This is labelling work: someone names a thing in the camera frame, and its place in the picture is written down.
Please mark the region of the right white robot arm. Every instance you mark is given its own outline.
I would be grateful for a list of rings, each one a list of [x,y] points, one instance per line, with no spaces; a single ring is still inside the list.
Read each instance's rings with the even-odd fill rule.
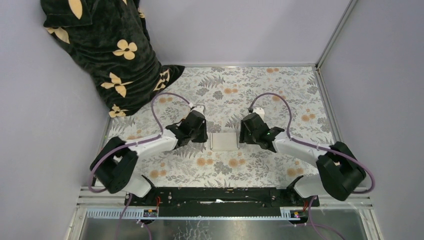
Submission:
[[[366,178],[366,171],[343,142],[319,146],[290,139],[287,133],[280,127],[268,127],[257,113],[250,113],[241,120],[239,141],[290,155],[317,168],[318,174],[297,177],[289,184],[286,198],[291,205],[299,206],[307,198],[324,194],[345,201]]]

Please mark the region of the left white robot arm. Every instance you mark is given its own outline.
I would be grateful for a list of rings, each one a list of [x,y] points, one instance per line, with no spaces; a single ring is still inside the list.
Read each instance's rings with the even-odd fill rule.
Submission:
[[[182,122],[166,126],[159,135],[134,142],[111,138],[90,165],[91,174],[110,194],[123,191],[134,195],[144,206],[152,204],[155,200],[154,185],[146,177],[134,174],[138,160],[176,150],[189,142],[207,142],[203,112],[202,106],[194,107]]]

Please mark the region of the white cardboard paper box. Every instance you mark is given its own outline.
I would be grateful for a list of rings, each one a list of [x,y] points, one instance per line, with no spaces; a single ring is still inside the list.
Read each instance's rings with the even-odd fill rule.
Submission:
[[[214,152],[237,151],[239,149],[236,132],[212,133],[210,137],[210,148]]]

